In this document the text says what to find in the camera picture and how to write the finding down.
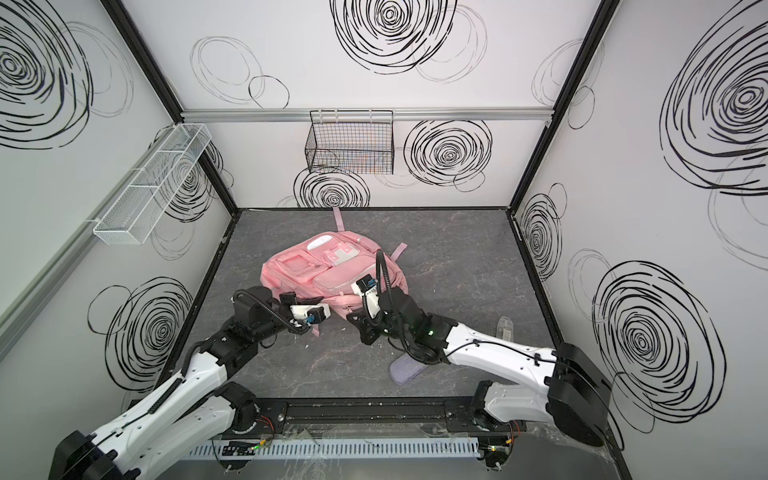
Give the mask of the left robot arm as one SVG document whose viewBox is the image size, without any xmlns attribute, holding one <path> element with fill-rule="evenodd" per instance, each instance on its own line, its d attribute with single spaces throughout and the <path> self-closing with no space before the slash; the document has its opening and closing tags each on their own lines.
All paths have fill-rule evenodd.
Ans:
<svg viewBox="0 0 768 480">
<path fill-rule="evenodd" d="M 56 446 L 50 478 L 150 479 L 226 431 L 250 434 L 263 424 L 273 434 L 254 394 L 232 378 L 267 338 L 308 330 L 291 311 L 296 300 L 263 286 L 236 291 L 233 316 L 194 343 L 175 374 L 114 420 L 88 435 L 75 430 Z"/>
</svg>

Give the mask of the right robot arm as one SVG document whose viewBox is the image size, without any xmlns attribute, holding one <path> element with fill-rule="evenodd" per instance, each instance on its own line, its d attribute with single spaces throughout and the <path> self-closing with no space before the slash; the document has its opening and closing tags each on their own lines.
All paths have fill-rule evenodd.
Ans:
<svg viewBox="0 0 768 480">
<path fill-rule="evenodd" d="M 482 414 L 499 423 L 549 423 L 593 447 L 608 439 L 612 384 L 579 347 L 533 347 L 483 334 L 455 319 L 427 313 L 401 289 L 365 293 L 351 311 L 363 343 L 399 341 L 424 365 L 471 367 L 496 376 L 475 398 Z"/>
</svg>

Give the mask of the pink student backpack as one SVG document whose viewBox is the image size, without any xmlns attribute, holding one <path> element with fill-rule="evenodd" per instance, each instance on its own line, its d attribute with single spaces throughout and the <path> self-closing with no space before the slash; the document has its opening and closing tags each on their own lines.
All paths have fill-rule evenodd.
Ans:
<svg viewBox="0 0 768 480">
<path fill-rule="evenodd" d="M 326 303 L 331 314 L 342 317 L 362 308 L 361 298 L 353 292 L 352 285 L 366 274 L 377 281 L 379 298 L 390 287 L 406 294 L 407 281 L 397 260 L 407 245 L 400 244 L 388 255 L 373 240 L 346 230 L 337 207 L 333 212 L 336 229 L 269 258 L 262 266 L 262 285 L 289 308 Z M 301 333 L 318 326 L 293 320 L 300 325 Z"/>
</svg>

